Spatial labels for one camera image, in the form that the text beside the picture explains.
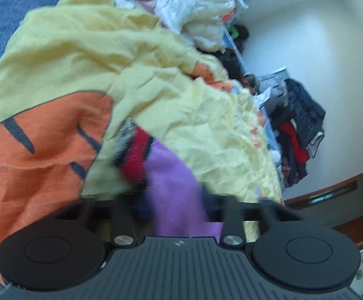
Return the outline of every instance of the gray checkered fabric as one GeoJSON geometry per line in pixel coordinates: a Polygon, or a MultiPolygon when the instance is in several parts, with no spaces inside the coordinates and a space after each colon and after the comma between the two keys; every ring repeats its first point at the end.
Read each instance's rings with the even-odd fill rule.
{"type": "Polygon", "coordinates": [[[286,107],[288,103],[287,85],[282,77],[277,74],[269,74],[258,77],[259,93],[263,93],[271,87],[270,97],[263,106],[268,115],[272,114],[277,106],[286,107]]]}

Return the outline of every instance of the red fabric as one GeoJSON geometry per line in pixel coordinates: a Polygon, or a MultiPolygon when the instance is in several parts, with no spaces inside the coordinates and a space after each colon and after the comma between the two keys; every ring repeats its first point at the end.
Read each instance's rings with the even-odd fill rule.
{"type": "Polygon", "coordinates": [[[125,162],[119,169],[124,177],[131,183],[135,184],[145,179],[145,170],[143,167],[145,149],[149,143],[149,135],[142,128],[136,127],[136,133],[130,148],[127,150],[125,162]]]}
{"type": "Polygon", "coordinates": [[[306,149],[301,148],[298,140],[298,134],[295,131],[294,126],[290,122],[287,122],[280,126],[279,129],[290,137],[291,147],[293,148],[293,153],[297,163],[304,164],[307,162],[311,157],[306,149]]]}

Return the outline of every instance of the purple fabric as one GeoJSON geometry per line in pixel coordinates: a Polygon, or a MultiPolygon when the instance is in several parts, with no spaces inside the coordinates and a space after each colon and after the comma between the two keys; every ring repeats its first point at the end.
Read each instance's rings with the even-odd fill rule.
{"type": "Polygon", "coordinates": [[[219,240],[222,223],[207,221],[201,187],[172,151],[155,140],[144,166],[155,235],[219,240]]]}

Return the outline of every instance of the bed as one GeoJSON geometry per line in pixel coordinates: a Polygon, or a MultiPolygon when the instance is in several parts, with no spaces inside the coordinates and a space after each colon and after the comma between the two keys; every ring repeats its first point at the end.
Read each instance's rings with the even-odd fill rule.
{"type": "MultiPolygon", "coordinates": [[[[29,10],[55,6],[58,1],[0,0],[0,167],[8,173],[5,179],[0,176],[0,207],[6,208],[5,213],[15,211],[11,222],[7,214],[0,213],[0,223],[6,222],[0,241],[77,197],[105,199],[125,190],[127,184],[110,166],[110,159],[120,123],[129,116],[164,142],[212,192],[230,193],[245,202],[256,202],[259,197],[281,201],[277,171],[251,95],[216,91],[205,84],[204,75],[194,74],[200,63],[217,79],[227,81],[217,60],[187,47],[163,29],[155,16],[115,8],[113,0],[61,0],[57,7],[40,8],[24,19],[29,10]],[[78,177],[69,168],[61,169],[70,161],[67,158],[52,161],[48,157],[42,165],[34,152],[34,146],[41,145],[61,154],[60,143],[52,143],[51,134],[61,133],[62,140],[73,137],[66,130],[72,116],[63,118],[64,113],[79,116],[72,119],[79,135],[80,126],[92,122],[99,126],[82,131],[98,141],[94,144],[87,139],[95,153],[88,146],[83,147],[85,153],[72,151],[78,160],[71,162],[71,168],[78,177]],[[104,120],[91,120],[94,114],[104,120]],[[62,120],[67,124],[53,132],[51,128],[62,120]],[[23,140],[26,150],[15,151],[19,146],[14,135],[4,136],[8,127],[21,128],[23,137],[31,134],[35,144],[23,140]],[[20,168],[19,159],[25,161],[23,174],[25,168],[47,168],[48,163],[59,169],[49,174],[50,179],[38,180],[37,193],[30,196],[24,194],[22,184],[7,180],[17,177],[13,168],[20,168]],[[75,162],[83,165],[75,170],[75,162]],[[69,175],[69,185],[63,187],[63,180],[55,184],[69,175]],[[11,202],[5,202],[9,195],[11,202]]],[[[28,177],[38,175],[41,172],[33,171],[28,177]]],[[[252,222],[245,223],[245,231],[249,240],[258,236],[252,222]]]]}

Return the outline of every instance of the red garment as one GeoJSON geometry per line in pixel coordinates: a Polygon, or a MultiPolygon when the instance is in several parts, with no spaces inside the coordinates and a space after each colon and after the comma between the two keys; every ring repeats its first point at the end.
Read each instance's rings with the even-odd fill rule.
{"type": "Polygon", "coordinates": [[[297,163],[304,164],[307,162],[311,157],[309,156],[309,153],[306,151],[306,149],[301,148],[298,140],[298,134],[295,131],[294,126],[290,122],[287,122],[280,126],[279,130],[286,133],[290,137],[291,147],[293,148],[293,153],[297,163]]]}

